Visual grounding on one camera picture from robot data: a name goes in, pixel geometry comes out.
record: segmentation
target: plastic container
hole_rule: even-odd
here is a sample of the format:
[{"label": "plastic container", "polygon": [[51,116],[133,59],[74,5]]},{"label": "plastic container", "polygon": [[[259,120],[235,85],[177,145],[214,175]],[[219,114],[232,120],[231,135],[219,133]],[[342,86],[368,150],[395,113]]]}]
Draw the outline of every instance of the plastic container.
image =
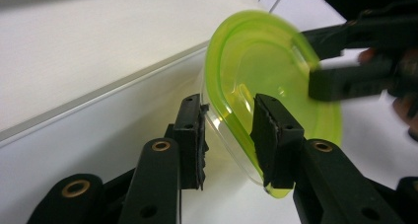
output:
[{"label": "plastic container", "polygon": [[[278,17],[260,11],[239,12],[217,29],[209,43],[203,103],[210,104],[209,123],[238,164],[262,185],[252,130],[253,98],[274,97],[305,129],[305,137],[341,141],[338,104],[308,97],[310,70],[319,60],[305,38]],[[283,197],[288,189],[266,190]]]}]

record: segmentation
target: screw hole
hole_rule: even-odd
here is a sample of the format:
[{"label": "screw hole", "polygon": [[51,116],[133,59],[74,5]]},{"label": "screw hole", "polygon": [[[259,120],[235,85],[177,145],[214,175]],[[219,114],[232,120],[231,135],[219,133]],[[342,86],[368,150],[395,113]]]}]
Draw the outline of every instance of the screw hole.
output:
[{"label": "screw hole", "polygon": [[64,197],[76,197],[85,193],[90,187],[90,182],[86,180],[74,181],[62,189],[61,194]]},{"label": "screw hole", "polygon": [[332,151],[332,147],[331,146],[329,146],[327,144],[324,144],[324,143],[320,143],[320,142],[314,143],[313,144],[313,147],[316,150],[321,151],[321,152],[330,152],[330,151]]},{"label": "screw hole", "polygon": [[154,205],[148,205],[141,209],[140,215],[142,218],[150,218],[157,214],[157,207]]},{"label": "screw hole", "polygon": [[157,141],[152,146],[154,151],[163,152],[170,148],[170,143],[166,141]]},{"label": "screw hole", "polygon": [[375,210],[373,210],[372,208],[370,208],[370,207],[363,208],[362,209],[362,214],[365,217],[367,217],[367,218],[369,218],[371,220],[374,220],[374,221],[379,221],[381,219],[381,217],[379,216],[379,214]]}]

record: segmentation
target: transparent plastic container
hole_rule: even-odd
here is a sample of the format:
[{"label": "transparent plastic container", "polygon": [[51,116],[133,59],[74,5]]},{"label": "transparent plastic container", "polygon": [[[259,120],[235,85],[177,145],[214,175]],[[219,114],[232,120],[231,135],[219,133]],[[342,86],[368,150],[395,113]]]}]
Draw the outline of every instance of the transparent plastic container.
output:
[{"label": "transparent plastic container", "polygon": [[[244,11],[228,18],[212,36],[206,55],[202,103],[209,124],[237,163],[262,185],[252,131],[255,94],[274,97],[305,129],[305,137],[341,141],[339,104],[308,97],[309,72],[319,59],[305,38],[278,17]],[[288,189],[267,186],[274,197]]]}]

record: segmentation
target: green plastic lid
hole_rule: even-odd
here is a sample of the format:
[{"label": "green plastic lid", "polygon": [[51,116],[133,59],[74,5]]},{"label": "green plastic lid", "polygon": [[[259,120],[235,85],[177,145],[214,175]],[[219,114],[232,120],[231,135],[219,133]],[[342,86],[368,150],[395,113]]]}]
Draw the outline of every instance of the green plastic lid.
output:
[{"label": "green plastic lid", "polygon": [[[280,100],[305,129],[307,139],[340,143],[339,104],[322,103],[308,97],[309,72],[318,66],[319,59],[303,35],[265,12],[237,13],[222,23],[212,36],[204,80],[205,96],[216,115],[210,119],[217,120],[215,129],[219,128],[219,123],[226,124],[261,178],[262,171],[249,136],[253,99],[257,93]],[[282,197],[289,191],[266,189],[275,197]]]}]

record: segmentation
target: human hand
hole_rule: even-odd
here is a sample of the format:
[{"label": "human hand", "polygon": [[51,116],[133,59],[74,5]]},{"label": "human hand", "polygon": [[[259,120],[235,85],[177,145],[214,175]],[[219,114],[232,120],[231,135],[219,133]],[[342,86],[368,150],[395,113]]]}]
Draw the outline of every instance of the human hand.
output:
[{"label": "human hand", "polygon": [[[360,53],[359,62],[361,64],[369,62],[376,54],[373,48],[367,49]],[[402,61],[415,60],[418,63],[418,49],[410,49],[403,55]],[[410,126],[409,135],[418,141],[418,113],[411,113],[412,107],[418,107],[418,94],[408,94],[403,98],[397,98],[393,102],[393,109],[397,115]]]}]

